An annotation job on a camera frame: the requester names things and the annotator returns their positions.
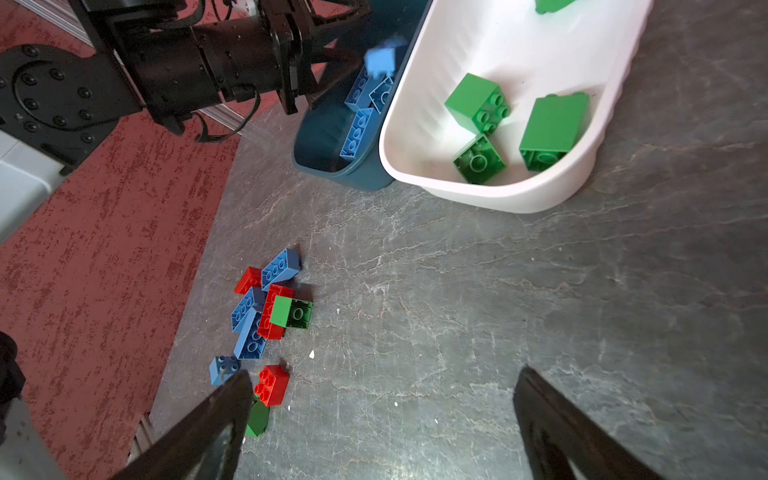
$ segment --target green block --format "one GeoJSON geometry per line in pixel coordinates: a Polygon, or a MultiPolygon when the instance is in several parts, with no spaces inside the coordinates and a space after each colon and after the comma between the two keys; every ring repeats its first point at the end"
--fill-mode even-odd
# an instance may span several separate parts
{"type": "Polygon", "coordinates": [[[525,166],[534,172],[547,170],[571,151],[589,109],[589,95],[555,94],[537,98],[520,143],[525,166]]]}
{"type": "Polygon", "coordinates": [[[485,135],[474,139],[453,164],[465,180],[477,185],[484,184],[507,166],[485,135]]]}
{"type": "Polygon", "coordinates": [[[287,326],[294,329],[305,329],[310,326],[312,316],[312,302],[293,300],[290,304],[290,315],[287,326]]]}
{"type": "Polygon", "coordinates": [[[576,2],[576,0],[536,0],[536,13],[554,13],[573,2],[576,2]]]}
{"type": "Polygon", "coordinates": [[[270,317],[270,322],[273,325],[286,326],[292,301],[293,299],[287,296],[275,296],[275,304],[272,307],[272,316],[270,317]]]}
{"type": "Polygon", "coordinates": [[[264,433],[266,424],[270,419],[270,407],[264,405],[258,399],[250,407],[248,424],[245,427],[245,434],[251,437],[257,437],[264,433]]]}
{"type": "Polygon", "coordinates": [[[498,84],[468,73],[445,106],[459,125],[475,134],[490,135],[511,110],[498,84]]]}

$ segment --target dark blue plastic container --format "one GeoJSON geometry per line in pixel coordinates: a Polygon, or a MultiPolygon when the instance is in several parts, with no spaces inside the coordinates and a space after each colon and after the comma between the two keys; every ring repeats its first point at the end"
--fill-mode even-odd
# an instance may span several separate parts
{"type": "MultiPolygon", "coordinates": [[[[402,70],[408,62],[413,48],[413,41],[419,30],[432,0],[369,0],[372,12],[353,30],[340,37],[337,48],[356,51],[360,58],[366,51],[392,35],[402,35],[410,41],[405,60],[400,65],[395,78],[395,86],[389,98],[400,84],[402,70]]],[[[293,145],[293,164],[301,171],[333,180],[338,184],[359,190],[379,190],[392,183],[392,177],[386,173],[379,157],[379,136],[381,127],[389,110],[387,104],[376,126],[376,139],[367,151],[352,163],[339,156],[355,117],[355,112],[346,105],[349,90],[357,77],[350,75],[331,90],[315,110],[307,111],[293,145]]]]}

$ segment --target blue block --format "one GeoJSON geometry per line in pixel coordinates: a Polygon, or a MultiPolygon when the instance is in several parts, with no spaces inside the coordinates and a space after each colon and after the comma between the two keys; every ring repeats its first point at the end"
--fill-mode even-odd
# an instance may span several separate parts
{"type": "Polygon", "coordinates": [[[210,384],[221,385],[240,369],[240,361],[233,356],[217,356],[210,363],[208,370],[210,372],[210,384]]]}
{"type": "Polygon", "coordinates": [[[406,56],[408,42],[403,37],[392,37],[366,52],[366,70],[373,78],[394,77],[406,56]]]}
{"type": "Polygon", "coordinates": [[[290,280],[299,271],[299,254],[292,248],[286,248],[261,270],[261,290],[266,292],[273,283],[290,280]]]}
{"type": "Polygon", "coordinates": [[[344,148],[341,150],[341,158],[353,161],[359,154],[365,152],[376,136],[381,114],[375,108],[361,108],[355,114],[355,120],[344,140],[344,148]]]}
{"type": "Polygon", "coordinates": [[[264,353],[266,339],[257,333],[261,323],[261,313],[254,308],[248,310],[248,314],[243,319],[243,331],[235,343],[233,353],[240,360],[260,359],[264,353]]]}
{"type": "Polygon", "coordinates": [[[344,103],[352,111],[358,111],[361,108],[371,106],[370,95],[379,83],[368,75],[368,71],[363,68],[357,75],[357,80],[346,96],[344,103]]]}
{"type": "Polygon", "coordinates": [[[392,81],[392,77],[387,77],[374,91],[371,92],[371,102],[373,102],[373,107],[380,114],[384,112],[384,105],[389,101],[389,92],[392,91],[392,86],[394,84],[395,82],[392,81]]]}
{"type": "Polygon", "coordinates": [[[249,288],[243,299],[237,304],[237,308],[232,311],[232,331],[240,333],[243,329],[241,321],[248,313],[248,309],[253,307],[257,312],[263,312],[264,302],[266,302],[266,293],[261,290],[254,290],[253,287],[249,288]]]}

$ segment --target lego brick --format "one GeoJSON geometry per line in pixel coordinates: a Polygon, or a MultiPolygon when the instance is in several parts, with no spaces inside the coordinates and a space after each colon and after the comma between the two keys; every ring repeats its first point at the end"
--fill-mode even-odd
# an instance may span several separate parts
{"type": "Polygon", "coordinates": [[[258,287],[251,287],[246,292],[240,303],[237,304],[235,310],[232,311],[232,332],[240,333],[243,330],[241,324],[245,315],[248,314],[248,309],[253,307],[257,312],[264,311],[264,302],[266,301],[266,293],[261,291],[258,287]]]}
{"type": "Polygon", "coordinates": [[[520,143],[525,166],[540,172],[563,158],[576,145],[588,111],[589,95],[582,92],[537,98],[520,143]]]}
{"type": "Polygon", "coordinates": [[[292,300],[290,304],[290,315],[288,315],[288,328],[305,329],[310,326],[310,317],[312,316],[312,302],[303,300],[292,300]]]}
{"type": "Polygon", "coordinates": [[[293,301],[288,296],[276,296],[272,305],[272,314],[270,315],[270,322],[273,325],[279,325],[285,328],[288,323],[288,316],[290,315],[290,303],[293,301]]]}
{"type": "Polygon", "coordinates": [[[536,0],[536,12],[539,14],[554,13],[573,2],[576,0],[536,0]]]}
{"type": "Polygon", "coordinates": [[[261,288],[261,270],[249,266],[243,274],[243,277],[237,282],[235,293],[238,295],[245,295],[248,293],[248,289],[252,286],[261,288]]]}
{"type": "Polygon", "coordinates": [[[379,86],[376,87],[374,91],[371,92],[371,102],[373,102],[373,107],[378,111],[380,114],[384,113],[384,106],[389,101],[389,92],[392,91],[392,86],[395,83],[392,81],[391,77],[387,77],[384,79],[383,82],[379,84],[379,86]]]}
{"type": "Polygon", "coordinates": [[[344,140],[341,158],[353,161],[365,152],[376,137],[380,116],[381,114],[375,108],[361,108],[357,111],[352,127],[349,128],[349,133],[344,140]]]}
{"type": "Polygon", "coordinates": [[[361,108],[369,108],[371,106],[371,92],[373,92],[378,85],[379,82],[377,82],[375,78],[371,78],[371,76],[368,75],[368,71],[365,68],[362,68],[357,75],[352,90],[350,90],[349,95],[346,96],[344,104],[352,111],[358,111],[361,108]]]}
{"type": "Polygon", "coordinates": [[[286,248],[261,270],[261,290],[266,292],[273,283],[294,278],[300,270],[299,254],[293,248],[286,248]]]}
{"type": "Polygon", "coordinates": [[[250,437],[258,437],[266,431],[266,425],[270,421],[270,407],[256,400],[250,407],[248,423],[245,427],[245,434],[250,437]]]}
{"type": "Polygon", "coordinates": [[[219,386],[229,380],[240,369],[240,361],[233,356],[217,356],[210,363],[210,384],[219,386]]]}
{"type": "Polygon", "coordinates": [[[445,107],[456,122],[475,134],[491,135],[511,113],[497,83],[468,73],[458,84],[445,107]]]}
{"type": "Polygon", "coordinates": [[[408,42],[403,37],[392,37],[366,52],[366,70],[372,78],[394,77],[403,58],[408,42]]]}
{"type": "Polygon", "coordinates": [[[258,333],[267,340],[279,340],[283,338],[285,328],[279,325],[273,325],[271,321],[272,309],[274,307],[275,299],[278,296],[287,296],[293,298],[294,292],[287,286],[272,285],[270,291],[266,295],[266,302],[264,303],[264,313],[261,316],[261,324],[259,325],[258,333]]]}
{"type": "Polygon", "coordinates": [[[259,385],[253,393],[268,407],[283,403],[283,397],[288,387],[288,374],[279,365],[267,365],[259,373],[259,385]]]}
{"type": "Polygon", "coordinates": [[[507,166],[485,135],[474,139],[453,164],[465,180],[477,185],[483,185],[507,166]]]}
{"type": "Polygon", "coordinates": [[[266,339],[259,335],[261,325],[261,313],[258,313],[253,307],[248,310],[248,314],[243,319],[242,331],[237,337],[235,343],[234,355],[240,359],[260,359],[264,353],[266,339]]]}

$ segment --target gray table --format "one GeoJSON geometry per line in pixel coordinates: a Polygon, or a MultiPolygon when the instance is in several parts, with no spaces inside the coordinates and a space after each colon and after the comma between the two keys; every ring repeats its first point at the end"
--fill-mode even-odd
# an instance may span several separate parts
{"type": "Polygon", "coordinates": [[[525,364],[668,478],[765,478],[766,20],[764,0],[660,0],[593,175],[541,214],[297,173],[301,117],[265,112],[154,424],[213,390],[245,267],[297,246],[312,325],[246,362],[292,377],[238,478],[528,478],[511,404],[525,364]]]}

